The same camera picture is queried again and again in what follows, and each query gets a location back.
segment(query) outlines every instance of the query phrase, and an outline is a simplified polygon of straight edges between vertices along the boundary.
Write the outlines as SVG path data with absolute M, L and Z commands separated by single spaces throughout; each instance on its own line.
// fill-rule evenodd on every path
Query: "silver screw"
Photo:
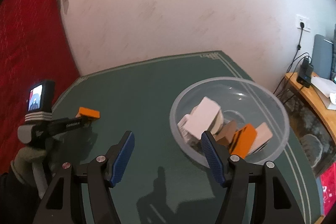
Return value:
M 268 162 L 266 162 L 266 166 L 267 166 L 268 168 L 273 168 L 275 165 L 274 165 L 274 163 L 272 163 L 271 161 L 268 161 Z
M 239 157 L 238 157 L 237 155 L 232 155 L 232 156 L 230 157 L 230 159 L 231 159 L 232 161 L 238 161 L 238 160 L 239 160 Z
M 63 169 L 68 169 L 71 166 L 69 162 L 65 162 L 62 164 Z
M 98 156 L 98 157 L 96 158 L 96 160 L 97 160 L 98 162 L 102 162 L 102 161 L 106 160 L 106 158 L 105 158 L 105 156 Z

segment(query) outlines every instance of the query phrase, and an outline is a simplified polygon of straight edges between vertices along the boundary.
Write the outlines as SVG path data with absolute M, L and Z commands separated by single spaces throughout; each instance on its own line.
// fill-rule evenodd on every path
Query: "white wall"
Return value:
M 294 56 L 296 14 L 314 35 L 333 36 L 335 0 L 68 0 L 61 15 L 85 75 L 150 58 L 223 50 L 257 83 L 273 90 Z

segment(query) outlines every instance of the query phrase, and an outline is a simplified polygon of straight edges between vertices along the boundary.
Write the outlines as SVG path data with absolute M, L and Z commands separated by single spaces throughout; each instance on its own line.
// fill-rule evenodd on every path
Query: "red fabric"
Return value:
M 56 82 L 54 101 L 79 76 L 56 0 L 3 0 L 0 4 L 0 174 L 22 144 L 29 87 Z
M 336 201 L 336 163 L 321 175 L 324 215 L 327 215 Z

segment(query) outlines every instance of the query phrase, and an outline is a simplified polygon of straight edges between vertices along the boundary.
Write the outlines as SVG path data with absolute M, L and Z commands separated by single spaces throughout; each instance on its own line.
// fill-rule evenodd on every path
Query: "plastic bowl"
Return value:
M 284 150 L 289 137 L 289 119 L 282 103 L 267 89 L 255 82 L 235 78 L 216 77 L 197 82 L 175 99 L 169 115 L 171 132 L 174 139 L 190 158 L 201 165 L 209 167 L 205 156 L 187 145 L 177 128 L 177 123 L 185 114 L 191 112 L 204 96 L 216 101 L 224 119 L 235 119 L 238 127 L 250 123 L 255 128 L 263 122 L 273 133 L 273 137 L 259 152 L 248 155 L 245 160 L 250 163 L 264 164 L 275 160 Z

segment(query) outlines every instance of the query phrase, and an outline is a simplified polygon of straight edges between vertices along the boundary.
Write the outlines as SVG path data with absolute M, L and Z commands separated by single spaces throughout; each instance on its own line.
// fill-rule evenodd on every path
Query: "green table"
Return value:
M 122 181 L 111 190 L 121 222 L 214 223 L 226 190 L 180 150 L 170 132 L 169 112 L 185 88 L 218 76 L 251 79 L 223 52 L 157 58 L 77 79 L 56 102 L 53 118 L 73 117 L 80 106 L 99 110 L 101 118 L 61 137 L 60 162 L 89 162 L 131 130 L 135 149 Z M 275 163 L 305 222 L 314 223 L 320 216 L 318 189 L 293 132 Z M 87 222 L 93 223 L 87 186 L 82 188 Z M 251 184 L 244 223 L 249 223 L 253 193 Z

